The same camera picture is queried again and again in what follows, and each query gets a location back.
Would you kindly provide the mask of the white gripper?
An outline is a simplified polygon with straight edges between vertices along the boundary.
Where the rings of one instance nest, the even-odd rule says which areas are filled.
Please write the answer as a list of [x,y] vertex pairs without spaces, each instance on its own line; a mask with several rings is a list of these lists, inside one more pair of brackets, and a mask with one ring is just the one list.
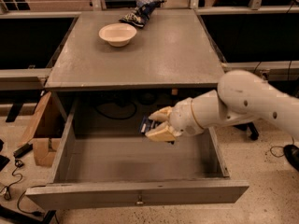
[[149,119],[162,122],[145,133],[148,139],[154,142],[173,142],[176,137],[196,136],[204,131],[194,117],[192,98],[180,101],[173,107],[161,108],[150,114]]

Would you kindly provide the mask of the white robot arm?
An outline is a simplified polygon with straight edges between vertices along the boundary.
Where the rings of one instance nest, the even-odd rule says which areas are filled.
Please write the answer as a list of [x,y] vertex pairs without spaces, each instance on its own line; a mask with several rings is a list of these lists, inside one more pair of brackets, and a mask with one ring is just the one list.
[[149,115],[160,123],[146,132],[151,141],[173,142],[214,126],[234,126],[264,119],[299,139],[299,99],[281,92],[251,72],[233,70],[215,90],[187,98]]

